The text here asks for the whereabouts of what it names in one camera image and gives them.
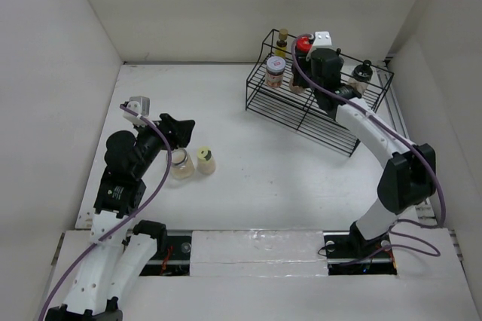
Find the pink lid spice shaker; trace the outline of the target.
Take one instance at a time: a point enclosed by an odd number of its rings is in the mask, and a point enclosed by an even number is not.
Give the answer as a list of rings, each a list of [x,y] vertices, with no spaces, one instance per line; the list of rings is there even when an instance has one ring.
[[[294,94],[302,94],[307,88],[307,84],[303,79],[297,80],[295,78],[291,78],[288,85],[290,91]]]

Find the white lid sauce jar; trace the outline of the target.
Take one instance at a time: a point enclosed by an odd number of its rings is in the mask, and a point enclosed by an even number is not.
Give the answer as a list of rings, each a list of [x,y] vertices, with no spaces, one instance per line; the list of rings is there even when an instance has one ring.
[[[265,82],[272,88],[278,88],[282,85],[282,79],[285,71],[285,59],[278,56],[269,57],[266,61]]]

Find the yellow oil bottle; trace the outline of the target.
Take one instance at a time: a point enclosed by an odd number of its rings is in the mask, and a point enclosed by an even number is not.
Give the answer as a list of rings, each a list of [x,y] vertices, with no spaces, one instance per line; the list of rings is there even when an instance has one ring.
[[[288,30],[287,29],[280,29],[278,32],[278,39],[276,41],[276,45],[274,48],[274,55],[277,57],[285,58],[286,56],[286,49],[287,49],[287,39],[288,39]]]

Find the red lid sauce jar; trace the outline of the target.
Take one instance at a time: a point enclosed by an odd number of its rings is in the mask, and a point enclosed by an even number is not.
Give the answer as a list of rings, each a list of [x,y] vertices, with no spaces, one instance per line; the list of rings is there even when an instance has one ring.
[[[313,40],[309,35],[300,36],[295,43],[295,56],[305,57],[311,50]]]

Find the clear glass jar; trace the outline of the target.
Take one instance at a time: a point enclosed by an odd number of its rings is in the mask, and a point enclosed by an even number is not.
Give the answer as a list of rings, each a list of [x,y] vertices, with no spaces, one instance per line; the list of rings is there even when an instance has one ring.
[[[171,151],[171,161],[166,155],[166,164],[169,168],[171,177],[176,180],[183,180],[194,174],[195,168],[185,148],[177,148]]]

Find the yellow lid spice shaker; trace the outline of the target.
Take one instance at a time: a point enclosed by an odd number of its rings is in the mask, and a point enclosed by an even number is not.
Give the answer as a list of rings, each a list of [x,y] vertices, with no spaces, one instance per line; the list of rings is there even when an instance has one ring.
[[[208,146],[197,149],[197,170],[203,175],[211,175],[215,172],[216,162],[212,150]]]

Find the black flip lid shaker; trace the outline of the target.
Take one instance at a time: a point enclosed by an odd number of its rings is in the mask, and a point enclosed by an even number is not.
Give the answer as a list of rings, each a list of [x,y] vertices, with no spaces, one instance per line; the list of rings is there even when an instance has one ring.
[[[348,80],[348,85],[359,93],[360,96],[367,90],[373,76],[371,65],[370,60],[364,60],[353,69],[352,75]]]

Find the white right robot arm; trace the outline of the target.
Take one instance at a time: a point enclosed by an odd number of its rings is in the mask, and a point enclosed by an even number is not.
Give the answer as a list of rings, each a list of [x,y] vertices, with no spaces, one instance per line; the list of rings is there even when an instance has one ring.
[[[292,83],[310,88],[318,107],[348,129],[383,167],[377,199],[350,226],[348,235],[324,250],[340,251],[348,263],[375,256],[401,214],[439,191],[435,150],[416,145],[382,121],[363,94],[374,74],[371,61],[359,63],[346,82],[341,80],[344,60],[339,50],[298,46],[293,50]]]

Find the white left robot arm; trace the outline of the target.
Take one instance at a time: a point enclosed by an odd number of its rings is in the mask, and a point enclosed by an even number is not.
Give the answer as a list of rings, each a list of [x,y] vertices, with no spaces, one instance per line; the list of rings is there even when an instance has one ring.
[[[172,163],[173,152],[189,144],[195,122],[178,121],[167,113],[157,121],[129,109],[124,113],[134,131],[117,131],[106,141],[89,245],[50,291],[40,320],[121,320],[121,304],[142,269],[167,251],[164,224],[133,224],[161,189],[157,186],[145,198],[142,177],[161,151]]]

